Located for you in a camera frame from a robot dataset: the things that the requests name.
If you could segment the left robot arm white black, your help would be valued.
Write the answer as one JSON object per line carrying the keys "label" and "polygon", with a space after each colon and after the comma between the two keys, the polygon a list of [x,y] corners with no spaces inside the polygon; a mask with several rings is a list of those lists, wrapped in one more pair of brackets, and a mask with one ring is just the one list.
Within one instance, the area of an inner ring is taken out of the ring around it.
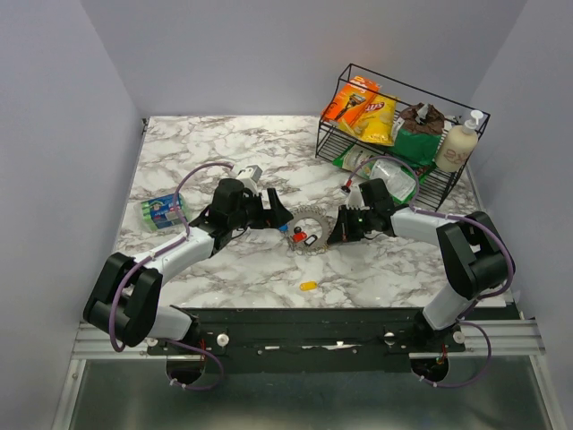
{"label": "left robot arm white black", "polygon": [[274,188],[261,194],[238,179],[219,181],[211,204],[192,220],[189,229],[146,253],[110,255],[83,310],[83,320],[117,343],[134,347],[147,338],[167,340],[180,354],[192,352],[199,340],[195,318],[183,310],[158,304],[160,291],[173,277],[222,250],[238,229],[279,229],[294,215]]}

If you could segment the black key tag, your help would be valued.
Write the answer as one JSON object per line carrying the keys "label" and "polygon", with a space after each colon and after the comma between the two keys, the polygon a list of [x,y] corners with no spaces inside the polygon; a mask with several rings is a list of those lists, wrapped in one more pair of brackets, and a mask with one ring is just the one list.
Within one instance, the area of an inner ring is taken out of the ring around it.
{"label": "black key tag", "polygon": [[317,240],[318,240],[318,237],[317,237],[316,235],[310,235],[310,236],[308,236],[308,237],[304,240],[304,245],[305,245],[305,246],[311,246],[311,245],[313,245]]}

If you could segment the metal keyring holder with rings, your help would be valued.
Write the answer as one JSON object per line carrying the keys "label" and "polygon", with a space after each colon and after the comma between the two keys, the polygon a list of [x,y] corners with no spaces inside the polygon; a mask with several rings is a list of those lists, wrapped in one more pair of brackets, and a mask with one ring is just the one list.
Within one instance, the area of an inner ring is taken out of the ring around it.
{"label": "metal keyring holder with rings", "polygon": [[[287,224],[288,231],[285,238],[291,251],[297,254],[323,254],[327,251],[327,239],[334,228],[334,219],[322,208],[313,205],[298,206],[292,210],[294,218]],[[318,240],[311,246],[305,246],[304,241],[294,243],[292,240],[293,230],[298,226],[310,235],[316,235]]]}

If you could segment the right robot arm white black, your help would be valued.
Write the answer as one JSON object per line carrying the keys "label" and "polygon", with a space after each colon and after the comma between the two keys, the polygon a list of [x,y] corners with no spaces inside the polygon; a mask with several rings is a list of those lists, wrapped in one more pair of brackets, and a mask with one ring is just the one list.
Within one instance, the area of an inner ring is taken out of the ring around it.
{"label": "right robot arm white black", "polygon": [[396,205],[379,178],[360,184],[358,190],[363,203],[338,208],[328,245],[358,242],[376,231],[440,248],[447,284],[415,317],[411,332],[419,349],[435,349],[444,341],[444,330],[471,312],[478,301],[508,289],[515,264],[486,213],[447,215]]}

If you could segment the red key tag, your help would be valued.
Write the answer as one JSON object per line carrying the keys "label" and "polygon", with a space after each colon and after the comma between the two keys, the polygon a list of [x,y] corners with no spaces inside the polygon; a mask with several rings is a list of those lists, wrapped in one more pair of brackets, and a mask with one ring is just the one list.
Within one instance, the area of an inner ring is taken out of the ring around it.
{"label": "red key tag", "polygon": [[294,243],[299,243],[307,238],[307,234],[303,231],[301,227],[296,226],[293,230],[292,240]]}

